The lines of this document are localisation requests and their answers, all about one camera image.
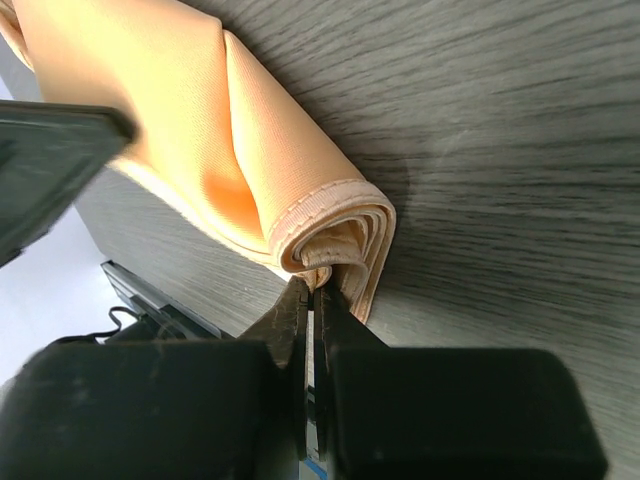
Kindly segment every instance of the white wall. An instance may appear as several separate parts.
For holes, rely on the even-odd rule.
[[[9,97],[0,80],[2,98]],[[71,208],[49,235],[0,268],[0,385],[51,341],[113,328],[107,312],[121,302],[100,268],[104,260]]]

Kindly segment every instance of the folded cloth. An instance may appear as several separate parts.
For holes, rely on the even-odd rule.
[[[219,19],[176,0],[0,2],[46,101],[135,120],[113,168],[255,262],[311,288],[333,275],[366,321],[394,208]]]

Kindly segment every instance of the wooden table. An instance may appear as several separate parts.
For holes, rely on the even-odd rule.
[[[188,3],[220,16],[396,205],[371,329],[394,345],[557,353],[610,478],[639,478],[640,4]],[[36,98],[0,63],[17,98]],[[116,173],[78,208],[105,254],[232,334],[282,288]]]

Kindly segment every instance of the wood grain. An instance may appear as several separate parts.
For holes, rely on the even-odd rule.
[[[640,4],[188,3],[220,16],[396,205],[372,330],[557,353],[610,478],[639,478]],[[281,288],[113,172],[79,209],[104,253],[230,333]]]

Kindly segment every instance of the black device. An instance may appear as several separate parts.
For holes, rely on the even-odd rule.
[[[132,135],[112,110],[0,103],[0,259],[46,231]],[[606,473],[578,387],[550,353],[392,348],[333,284],[311,293],[298,278],[237,339],[184,322],[37,354],[0,411],[0,478],[296,478],[310,413],[333,479]]]

